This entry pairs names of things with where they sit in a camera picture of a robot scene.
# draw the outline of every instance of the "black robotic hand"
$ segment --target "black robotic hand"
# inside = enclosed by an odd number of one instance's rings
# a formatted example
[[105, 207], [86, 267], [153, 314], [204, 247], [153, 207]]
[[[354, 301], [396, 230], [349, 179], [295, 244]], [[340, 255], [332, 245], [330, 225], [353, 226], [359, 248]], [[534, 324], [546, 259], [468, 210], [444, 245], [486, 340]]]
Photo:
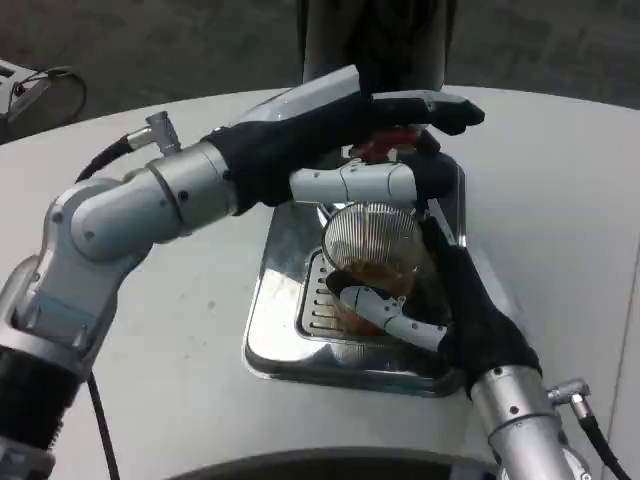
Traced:
[[[377, 131], [432, 124], [449, 135], [458, 135], [484, 120], [482, 110], [455, 95], [429, 91], [397, 95], [376, 98], [356, 91], [293, 116], [276, 115], [275, 120], [249, 112], [245, 121], [207, 135], [203, 140], [212, 143], [227, 163], [225, 178], [236, 185], [236, 214], [258, 202], [277, 206], [290, 200], [292, 172], [315, 165], [336, 148], [364, 142]], [[276, 97], [272, 102], [286, 105], [281, 99]]]
[[440, 352], [465, 373], [467, 393], [483, 374], [506, 365], [541, 372], [536, 352], [512, 319], [494, 304], [469, 251], [450, 245], [433, 217], [422, 224], [422, 236], [453, 320]]

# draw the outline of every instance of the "glass cup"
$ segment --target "glass cup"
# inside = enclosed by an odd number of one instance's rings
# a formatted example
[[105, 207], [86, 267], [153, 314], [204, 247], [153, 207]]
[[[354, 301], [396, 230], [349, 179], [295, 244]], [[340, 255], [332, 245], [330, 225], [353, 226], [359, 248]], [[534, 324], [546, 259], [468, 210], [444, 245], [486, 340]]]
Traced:
[[[354, 203], [327, 222], [322, 252], [328, 273], [348, 271], [364, 284], [395, 298], [413, 288], [424, 254], [417, 221], [384, 203]], [[354, 335], [381, 335], [382, 330], [334, 297], [336, 317]]]

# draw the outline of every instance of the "black glove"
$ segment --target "black glove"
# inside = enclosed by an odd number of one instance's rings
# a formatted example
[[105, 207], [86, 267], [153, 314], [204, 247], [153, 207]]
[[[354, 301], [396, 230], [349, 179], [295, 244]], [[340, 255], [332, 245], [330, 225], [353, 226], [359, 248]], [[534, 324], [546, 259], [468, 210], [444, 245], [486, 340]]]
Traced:
[[433, 218], [422, 224], [422, 236], [453, 320], [440, 351], [465, 373], [467, 393], [494, 368], [522, 365], [541, 372], [536, 352], [515, 323], [494, 305], [467, 249], [449, 245]]

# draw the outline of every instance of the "cable connector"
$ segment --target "cable connector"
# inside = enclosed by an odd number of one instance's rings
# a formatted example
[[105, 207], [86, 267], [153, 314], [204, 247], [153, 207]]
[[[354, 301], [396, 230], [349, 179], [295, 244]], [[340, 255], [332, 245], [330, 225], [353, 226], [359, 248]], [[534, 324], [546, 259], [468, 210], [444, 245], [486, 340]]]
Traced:
[[578, 419], [580, 427], [602, 459], [602, 462], [609, 467], [611, 473], [618, 480], [630, 480], [627, 473], [620, 466], [618, 459], [609, 446], [609, 442], [607, 442], [598, 425], [593, 410], [591, 410], [587, 401], [587, 396], [589, 395], [591, 395], [591, 389], [582, 378], [569, 380], [547, 391], [549, 401], [554, 406], [571, 405], [571, 410], [573, 410], [573, 414]]
[[166, 111], [156, 112], [146, 120], [146, 127], [127, 135], [127, 142], [133, 150], [138, 150], [151, 143], [158, 145], [160, 152], [165, 157], [181, 150], [178, 134]]

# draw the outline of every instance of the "white table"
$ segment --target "white table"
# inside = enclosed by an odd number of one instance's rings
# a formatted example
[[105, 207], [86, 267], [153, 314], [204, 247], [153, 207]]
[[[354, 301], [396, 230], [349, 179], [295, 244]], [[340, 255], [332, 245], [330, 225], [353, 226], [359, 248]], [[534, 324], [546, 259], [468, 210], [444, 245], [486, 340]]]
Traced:
[[[640, 346], [636, 305], [616, 385], [640, 232], [640, 114], [544, 95], [450, 90], [487, 112], [482, 126], [441, 138], [467, 172], [469, 234], [517, 295], [547, 383], [588, 378], [600, 424], [612, 428], [623, 465], [638, 477], [629, 440], [638, 430], [630, 415], [640, 390], [632, 371], [640, 361], [631, 344]], [[125, 112], [0, 148], [0, 278], [39, 249], [49, 202], [146, 115], [166, 108], [189, 144], [274, 93]], [[155, 155], [153, 148], [136, 152], [104, 174], [122, 176]], [[269, 381], [247, 371], [240, 346], [270, 216], [256, 207], [158, 246], [125, 282], [95, 368], [122, 477], [158, 479], [309, 447], [391, 447], [490, 461], [462, 394], [421, 399]], [[616, 400], [616, 391], [625, 395]], [[595, 453], [570, 412], [563, 416], [572, 445], [600, 478]], [[65, 423], [53, 478], [106, 479], [86, 389]]]

